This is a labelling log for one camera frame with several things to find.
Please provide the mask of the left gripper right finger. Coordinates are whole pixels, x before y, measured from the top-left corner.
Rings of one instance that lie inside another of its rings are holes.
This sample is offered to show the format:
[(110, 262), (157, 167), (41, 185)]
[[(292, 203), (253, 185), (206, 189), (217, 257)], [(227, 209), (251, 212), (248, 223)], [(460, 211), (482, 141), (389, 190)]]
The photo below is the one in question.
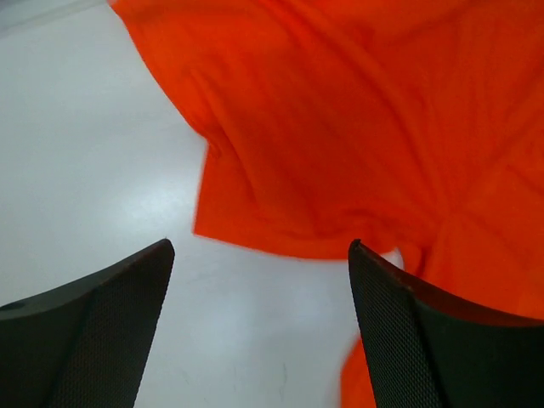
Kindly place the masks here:
[(355, 240), (348, 273), (378, 407), (541, 407), (543, 322), (450, 294)]

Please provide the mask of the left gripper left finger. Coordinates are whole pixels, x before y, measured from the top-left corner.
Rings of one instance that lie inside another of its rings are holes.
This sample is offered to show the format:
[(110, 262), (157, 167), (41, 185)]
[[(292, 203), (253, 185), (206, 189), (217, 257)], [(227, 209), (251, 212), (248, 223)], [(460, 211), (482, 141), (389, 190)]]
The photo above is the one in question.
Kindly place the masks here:
[(173, 270), (162, 239), (1, 308), (3, 407), (132, 407)]

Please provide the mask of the orange shorts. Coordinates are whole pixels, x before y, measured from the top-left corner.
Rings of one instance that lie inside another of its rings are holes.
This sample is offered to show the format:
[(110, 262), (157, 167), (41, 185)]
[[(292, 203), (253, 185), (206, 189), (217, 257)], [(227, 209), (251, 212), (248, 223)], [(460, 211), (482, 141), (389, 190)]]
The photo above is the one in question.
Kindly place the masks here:
[(540, 1), (115, 1), (207, 140), (197, 235), (342, 260), (360, 240), (543, 316)]

